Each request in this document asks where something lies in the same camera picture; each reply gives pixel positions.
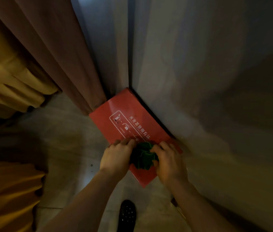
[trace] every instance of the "forearm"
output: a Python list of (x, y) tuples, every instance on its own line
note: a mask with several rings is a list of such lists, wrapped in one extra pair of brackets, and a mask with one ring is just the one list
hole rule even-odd
[(175, 181), (171, 192), (193, 232), (237, 231), (189, 182)]
[(117, 180), (104, 171), (98, 172), (91, 182), (53, 218), (40, 232), (95, 232)]

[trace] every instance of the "hand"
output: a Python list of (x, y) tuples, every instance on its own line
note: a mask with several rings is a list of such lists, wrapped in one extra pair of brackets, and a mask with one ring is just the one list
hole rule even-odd
[(154, 145), (150, 152), (157, 154), (159, 162), (153, 160), (156, 173), (161, 183), (170, 191), (172, 191), (172, 183), (176, 181), (188, 182), (185, 163), (173, 144), (168, 145), (166, 142), (161, 142), (159, 146)]
[(105, 149), (100, 162), (100, 171), (105, 171), (120, 181), (129, 170), (130, 155), (135, 146), (134, 139), (116, 140)]

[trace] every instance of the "green velvet fabric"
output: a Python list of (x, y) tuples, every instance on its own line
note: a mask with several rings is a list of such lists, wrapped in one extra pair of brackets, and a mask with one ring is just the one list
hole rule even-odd
[(153, 160), (159, 161), (157, 154), (150, 152), (152, 147), (153, 144), (150, 142), (142, 142), (137, 144), (136, 148), (132, 150), (130, 163), (134, 164), (137, 169), (149, 170), (153, 165)]

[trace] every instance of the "person's left arm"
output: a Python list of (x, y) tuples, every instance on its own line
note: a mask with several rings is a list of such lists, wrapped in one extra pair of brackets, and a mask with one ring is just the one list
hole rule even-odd
[(117, 183), (129, 170), (135, 140), (116, 140), (103, 154), (100, 171), (57, 216), (39, 232), (96, 232), (106, 204)]

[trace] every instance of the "finger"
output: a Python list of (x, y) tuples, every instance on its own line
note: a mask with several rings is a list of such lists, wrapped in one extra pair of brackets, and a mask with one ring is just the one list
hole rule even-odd
[(151, 149), (150, 152), (155, 152), (157, 154), (157, 156), (159, 157), (161, 155), (161, 153), (163, 152), (163, 150), (161, 149), (160, 146), (158, 146), (157, 144), (155, 144)]
[(173, 144), (169, 144), (170, 148), (178, 154), (178, 151), (176, 150), (175, 146)]
[(166, 142), (161, 142), (159, 145), (162, 147), (163, 150), (169, 150), (170, 147)]
[(120, 143), (120, 140), (116, 139), (115, 142), (113, 143), (114, 146)]
[(123, 145), (126, 145), (129, 141), (130, 141), (131, 138), (125, 138), (124, 140), (122, 140), (120, 142), (120, 144), (123, 144)]
[(128, 144), (127, 144), (127, 146), (130, 146), (131, 149), (133, 149), (134, 147), (136, 147), (136, 145), (137, 145), (137, 142), (136, 142), (134, 139), (131, 139), (131, 140), (128, 142)]
[(158, 171), (159, 171), (159, 162), (157, 160), (153, 160), (153, 163), (154, 163), (154, 166), (155, 166), (155, 169), (156, 169), (156, 173), (158, 174)]

